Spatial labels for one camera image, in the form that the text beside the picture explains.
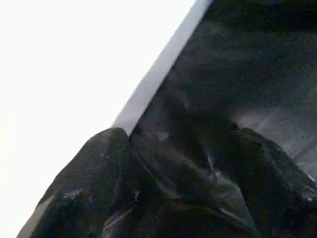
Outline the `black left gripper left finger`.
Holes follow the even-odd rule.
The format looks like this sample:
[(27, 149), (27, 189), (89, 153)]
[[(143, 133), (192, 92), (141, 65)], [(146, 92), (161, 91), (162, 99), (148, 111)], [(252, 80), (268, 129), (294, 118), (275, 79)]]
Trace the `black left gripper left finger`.
[(131, 238), (139, 186), (122, 128), (91, 137), (40, 200), (32, 238)]

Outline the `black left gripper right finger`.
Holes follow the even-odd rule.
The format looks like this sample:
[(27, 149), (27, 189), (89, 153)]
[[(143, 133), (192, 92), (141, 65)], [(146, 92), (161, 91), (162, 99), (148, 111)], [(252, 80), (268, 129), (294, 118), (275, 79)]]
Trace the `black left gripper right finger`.
[(264, 238), (317, 236), (317, 183), (278, 144), (236, 130), (235, 177)]

